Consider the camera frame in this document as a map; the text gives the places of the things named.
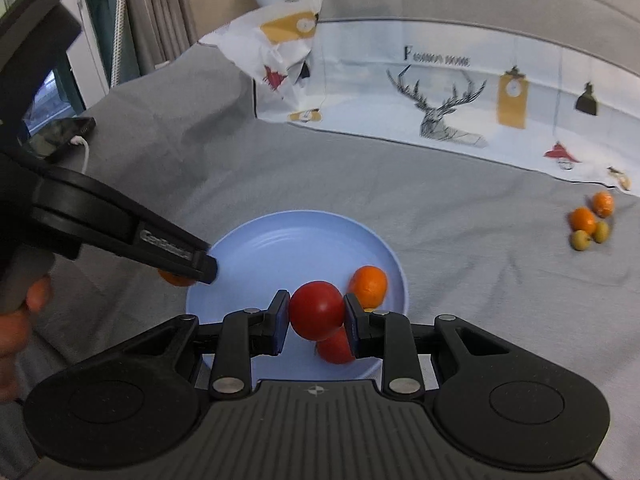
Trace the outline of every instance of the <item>deer illustration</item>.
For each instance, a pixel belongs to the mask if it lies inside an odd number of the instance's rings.
[[[398,74],[398,80],[395,80],[391,75],[389,70],[386,71],[390,81],[393,85],[398,89],[398,91],[407,96],[409,99],[415,101],[415,106],[418,110],[424,112],[424,119],[422,120],[422,124],[420,125],[420,136],[427,137],[428,139],[434,140],[448,140],[450,142],[459,142],[461,144],[471,144],[473,146],[477,146],[478,148],[484,148],[487,145],[486,139],[482,135],[478,134],[470,134],[468,132],[463,132],[461,130],[457,130],[455,128],[451,128],[447,126],[443,118],[447,114],[452,114],[456,111],[456,106],[465,105],[474,101],[484,90],[484,86],[486,85],[486,81],[482,83],[482,86],[478,91],[476,91],[476,86],[473,81],[469,78],[469,76],[461,71],[464,75],[466,81],[468,82],[468,88],[466,92],[463,92],[462,97],[458,97],[458,90],[456,89],[456,85],[453,85],[453,95],[449,99],[446,99],[442,102],[442,106],[439,108],[434,108],[428,105],[427,99],[424,95],[419,92],[420,80],[415,83],[414,89],[411,90],[410,86],[404,86],[402,82],[402,76],[406,73],[411,65],[402,70],[401,73]]]

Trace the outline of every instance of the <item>human hand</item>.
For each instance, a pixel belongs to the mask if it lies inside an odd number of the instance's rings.
[[[31,314],[37,314],[50,300],[51,278],[44,276],[27,291],[22,306],[0,316],[0,402],[18,396],[15,356],[27,346],[31,334]]]

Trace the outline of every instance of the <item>white cable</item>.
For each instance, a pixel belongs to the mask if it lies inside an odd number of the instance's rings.
[[[85,174],[86,167],[89,164],[89,144],[84,140],[84,137],[80,137],[79,135],[71,137],[69,142],[74,146],[80,146],[80,144],[84,146],[84,162],[82,163],[82,171],[80,173]]]
[[[113,57],[111,57],[111,88],[120,82],[120,57],[122,56],[122,35],[127,0],[116,0],[116,23],[113,31]]]

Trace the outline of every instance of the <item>white braided hose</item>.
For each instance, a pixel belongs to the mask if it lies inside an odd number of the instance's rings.
[[[120,82],[120,58],[122,57],[122,35],[127,0],[116,0],[116,23],[113,31],[113,57],[111,57],[111,88]]]

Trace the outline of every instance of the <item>white window frame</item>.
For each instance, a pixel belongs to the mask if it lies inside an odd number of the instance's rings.
[[[86,0],[62,0],[62,4],[82,25],[80,36],[66,51],[66,55],[84,106],[89,108],[109,92],[98,41]]]

